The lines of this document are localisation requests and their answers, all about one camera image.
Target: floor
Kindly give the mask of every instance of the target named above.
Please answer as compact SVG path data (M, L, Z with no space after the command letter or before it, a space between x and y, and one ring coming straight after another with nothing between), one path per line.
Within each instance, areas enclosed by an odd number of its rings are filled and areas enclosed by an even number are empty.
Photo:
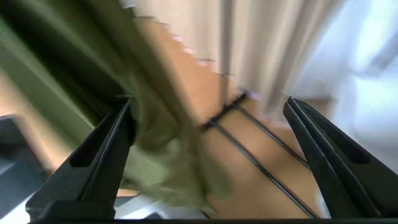
M219 76L210 66L197 63L193 55L183 51L181 42L173 40L163 24L150 19L138 20L139 25L153 40L162 60L168 66L171 79L178 89L188 110L198 124L205 122L220 109ZM229 99L238 95L231 80ZM68 156L65 145L46 125L45 121L31 108L5 75L0 74L0 115L20 114L19 124L36 150L40 160L48 169L56 169ZM253 116L257 102L245 101L242 106ZM243 143L271 172L300 197L314 212L317 208L318 190L312 173L285 152L269 136L252 124L240 112L232 111L221 121L237 140ZM275 132L286 144L298 149L295 136L288 129L264 124ZM230 174L234 191L227 201L217 201L210 196L219 218L307 218L282 191L248 161L221 133L210 129L203 134L208 142L208 152ZM134 192L121 190L120 195Z

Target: wooden floor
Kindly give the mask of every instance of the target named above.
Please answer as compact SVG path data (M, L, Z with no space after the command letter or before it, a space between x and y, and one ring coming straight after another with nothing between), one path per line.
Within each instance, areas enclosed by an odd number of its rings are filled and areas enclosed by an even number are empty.
M193 55L185 53L182 43L170 38L163 24L148 19L141 19L138 23L153 40L156 50L170 69L171 79L181 99L197 123L203 123L216 114L220 109L219 76L213 73L209 66L197 64ZM229 98L232 99L236 95L237 91L233 89L232 80ZM48 169L56 169L68 156L66 147L3 75L0 75L0 104L0 115L16 113L24 117L21 126L40 160ZM254 100L247 100L242 104L253 116L256 115L257 105ZM295 136L291 131L273 128L268 122L264 124L289 146L297 147ZM315 198L318 187L308 169L240 112L232 111L227 114L220 121L220 125L243 143L269 172L312 210L319 213ZM229 200L221 202L210 196L213 206L219 212L219 218L307 218L220 132L210 129L203 135L209 145L206 150L228 171L234 184L233 195Z

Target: green cloth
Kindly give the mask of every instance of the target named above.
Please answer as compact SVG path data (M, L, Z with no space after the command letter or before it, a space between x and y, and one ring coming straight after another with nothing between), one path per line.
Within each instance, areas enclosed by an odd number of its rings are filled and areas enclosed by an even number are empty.
M154 51L116 0L0 1L0 63L74 149L130 98L139 123L122 187L175 206L226 198L226 174L203 141Z

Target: clothing rack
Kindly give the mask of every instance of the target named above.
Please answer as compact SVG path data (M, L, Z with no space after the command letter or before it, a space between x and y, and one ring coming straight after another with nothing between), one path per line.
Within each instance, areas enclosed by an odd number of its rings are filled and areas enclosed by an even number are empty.
M242 103L248 97L246 90L238 96L231 103L228 103L228 87L229 87L229 68L231 61L231 31L232 31L232 12L233 3L232 1L222 0L221 1L221 12L220 12L220 25L222 27L220 34L220 105L221 111L211 117L205 124L202 125L202 131L206 131L210 128L216 128L223 136L225 136L247 159L249 159L253 165L255 165L272 183L274 183L283 193L288 196L305 214L310 218L317 218L318 216L308 206L301 201L284 183L274 177L256 157L246 149L242 143L240 143L232 134L230 134L225 128L223 128L218 121L222 119L226 114L231 111L237 110L242 113L248 120L254 123L258 128L264 131L269 137L272 138L278 145L286 150L291 156L299 161L303 166L310 169L307 162L296 154L286 143L283 142L276 134L265 127L260 121L254 116L247 112L239 104Z

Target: olive green garment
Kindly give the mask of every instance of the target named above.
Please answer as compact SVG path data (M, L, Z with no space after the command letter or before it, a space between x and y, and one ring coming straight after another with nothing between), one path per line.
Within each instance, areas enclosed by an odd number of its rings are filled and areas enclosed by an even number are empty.
M209 208L226 174L206 155L163 66L116 0L0 1L0 63L74 149L130 98L139 123L122 187L171 205Z

